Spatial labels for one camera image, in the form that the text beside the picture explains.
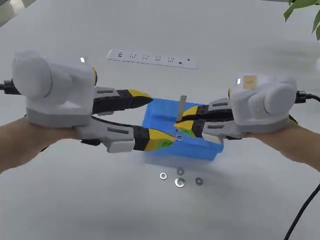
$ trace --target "white robotic gripper housing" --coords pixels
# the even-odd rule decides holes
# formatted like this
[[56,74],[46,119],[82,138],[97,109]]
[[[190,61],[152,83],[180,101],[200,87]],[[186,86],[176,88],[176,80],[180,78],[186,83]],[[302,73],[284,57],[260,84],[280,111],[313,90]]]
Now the white robotic gripper housing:
[[230,90],[234,122],[244,132],[268,133],[288,124],[297,83],[289,76],[242,75]]
[[70,128],[90,121],[96,83],[92,66],[49,60],[34,51],[24,51],[15,55],[12,80],[26,97],[30,123]]

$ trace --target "green plant leaf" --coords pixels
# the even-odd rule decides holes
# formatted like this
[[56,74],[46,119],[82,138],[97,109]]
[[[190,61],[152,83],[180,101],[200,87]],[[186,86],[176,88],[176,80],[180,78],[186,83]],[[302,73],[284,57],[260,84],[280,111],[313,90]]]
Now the green plant leaf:
[[288,20],[288,18],[294,12],[294,10],[295,10],[295,6],[294,4],[291,4],[291,6],[287,9],[287,11],[285,11],[285,13],[283,14],[285,21]]
[[305,7],[309,7],[315,5],[317,0],[296,0],[292,5],[294,5],[295,9],[302,9]]
[[318,26],[316,31],[315,31],[316,39],[319,41],[320,40],[320,27]]
[[319,23],[320,23],[320,10],[318,11],[318,13],[315,16],[315,19],[314,19],[314,22],[313,22],[312,33],[315,32],[315,30],[317,29]]
[[294,12],[295,9],[302,9],[312,5],[315,5],[318,0],[296,0],[294,1],[290,7],[283,14],[285,21],[288,20],[290,15]]

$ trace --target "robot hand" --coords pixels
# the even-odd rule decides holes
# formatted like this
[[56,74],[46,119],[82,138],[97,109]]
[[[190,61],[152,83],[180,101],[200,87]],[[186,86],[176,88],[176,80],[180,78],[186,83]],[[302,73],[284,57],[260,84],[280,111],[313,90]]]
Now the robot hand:
[[156,129],[106,121],[98,115],[134,109],[153,99],[133,89],[97,87],[95,69],[85,63],[48,60],[34,51],[17,53],[12,80],[0,89],[26,97],[26,117],[48,128],[75,128],[82,143],[104,144],[109,153],[152,151],[169,147],[175,138]]
[[246,75],[237,79],[229,98],[186,110],[174,126],[189,136],[221,144],[246,133],[270,133],[289,125],[297,84],[291,78]]

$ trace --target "small metal part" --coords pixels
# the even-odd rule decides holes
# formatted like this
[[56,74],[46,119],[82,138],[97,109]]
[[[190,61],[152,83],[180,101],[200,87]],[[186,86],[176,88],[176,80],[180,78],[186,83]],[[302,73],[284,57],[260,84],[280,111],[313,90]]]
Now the small metal part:
[[175,140],[181,142],[184,138],[181,135],[175,135]]
[[168,175],[165,172],[160,173],[160,179],[166,180],[168,178]]
[[182,176],[185,173],[185,171],[181,167],[177,168],[175,171],[179,176]]
[[181,177],[178,177],[174,180],[174,184],[178,187],[178,188],[183,188],[185,185],[186,185],[186,181],[181,178]]
[[187,96],[181,95],[180,102],[179,102],[179,108],[178,108],[178,115],[176,116],[176,121],[180,122],[182,120],[182,116],[185,111],[185,104],[186,104]]
[[202,184],[204,184],[204,181],[202,180],[201,177],[196,177],[194,180],[195,184],[197,184],[198,186],[201,186]]

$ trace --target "gray gripper segment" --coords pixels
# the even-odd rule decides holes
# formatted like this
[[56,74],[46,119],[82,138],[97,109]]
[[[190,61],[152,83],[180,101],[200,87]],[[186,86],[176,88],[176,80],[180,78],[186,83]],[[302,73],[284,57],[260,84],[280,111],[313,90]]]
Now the gray gripper segment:
[[97,113],[99,116],[106,116],[106,115],[112,115],[114,114],[114,111],[105,111],[105,112],[99,112]]
[[29,123],[47,128],[72,128],[76,126],[85,126],[91,121],[91,113],[86,115],[66,115],[66,114],[45,114],[26,109],[26,117]]
[[244,132],[239,129],[239,126],[237,126],[234,121],[207,121],[204,124],[202,132],[207,135],[216,136],[221,140],[225,139],[226,137],[241,139],[244,136]]
[[238,125],[238,128],[243,133],[254,133],[254,134],[266,134],[273,133],[278,130],[284,129],[290,124],[289,116],[268,125]]
[[228,98],[221,98],[209,103],[208,111],[231,109],[230,100]]
[[131,152],[135,146],[134,129],[130,126],[117,126],[91,118],[87,126],[76,128],[81,139],[99,139],[108,153]]
[[115,88],[96,86],[94,98],[117,97],[120,96]]

